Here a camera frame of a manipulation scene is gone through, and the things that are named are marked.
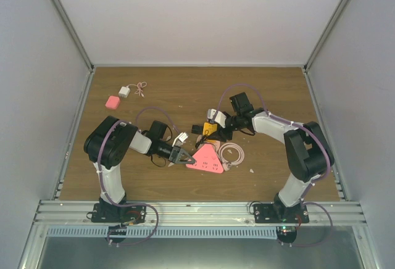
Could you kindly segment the pink triangular power strip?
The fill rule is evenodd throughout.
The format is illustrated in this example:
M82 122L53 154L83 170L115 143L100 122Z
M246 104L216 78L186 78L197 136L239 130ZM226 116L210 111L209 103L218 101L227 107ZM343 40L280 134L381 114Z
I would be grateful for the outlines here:
M211 173L223 173L224 169L222 163L212 144L204 144L193 155L195 160L192 164L187 164L186 167L193 170L201 170Z

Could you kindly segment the yellow cube socket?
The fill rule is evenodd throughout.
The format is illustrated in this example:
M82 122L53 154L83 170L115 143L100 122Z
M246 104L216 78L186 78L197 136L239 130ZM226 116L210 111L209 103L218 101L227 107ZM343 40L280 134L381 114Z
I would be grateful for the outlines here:
M205 122L203 124L203 130L202 130L202 134L204 136L210 136L211 134L215 133L217 131L217 124L211 124L209 122Z

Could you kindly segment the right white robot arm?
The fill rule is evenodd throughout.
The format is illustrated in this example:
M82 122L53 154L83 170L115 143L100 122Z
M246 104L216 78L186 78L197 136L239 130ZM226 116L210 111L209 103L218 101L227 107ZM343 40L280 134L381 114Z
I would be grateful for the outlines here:
M209 109L207 119L218 125L217 139L229 141L236 131L267 135L285 145L290 175L283 188L275 195L270 210L276 220L290 221L302 212L302 201L309 189L329 174L334 164L333 153L316 122L298 123L283 119L267 109L254 108L246 93L230 98L235 112L230 115Z

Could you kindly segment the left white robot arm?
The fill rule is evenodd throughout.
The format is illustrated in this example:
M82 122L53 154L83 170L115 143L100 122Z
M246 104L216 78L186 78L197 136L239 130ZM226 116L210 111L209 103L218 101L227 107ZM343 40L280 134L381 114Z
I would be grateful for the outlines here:
M120 222L127 216L120 166L128 150L150 158L156 155L174 164L192 165L196 162L180 146L163 140L167 129L168 125L154 121L149 130L140 131L130 122L108 116L87 137L84 152L96 169L101 188L100 199L108 203L106 215L112 221Z

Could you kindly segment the white USB charger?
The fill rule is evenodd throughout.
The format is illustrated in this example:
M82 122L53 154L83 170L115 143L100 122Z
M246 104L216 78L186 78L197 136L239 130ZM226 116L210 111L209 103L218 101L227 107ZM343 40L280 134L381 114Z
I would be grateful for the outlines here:
M126 98L128 97L130 93L130 88L128 86L122 86L118 92L118 96L121 98Z

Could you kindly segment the pink rectangular plug adapter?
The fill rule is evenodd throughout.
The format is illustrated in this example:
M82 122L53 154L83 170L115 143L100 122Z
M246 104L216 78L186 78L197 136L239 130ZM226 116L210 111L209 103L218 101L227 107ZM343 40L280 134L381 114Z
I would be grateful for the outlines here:
M109 96L105 103L105 107L110 110L116 110L120 104L120 98L118 96Z

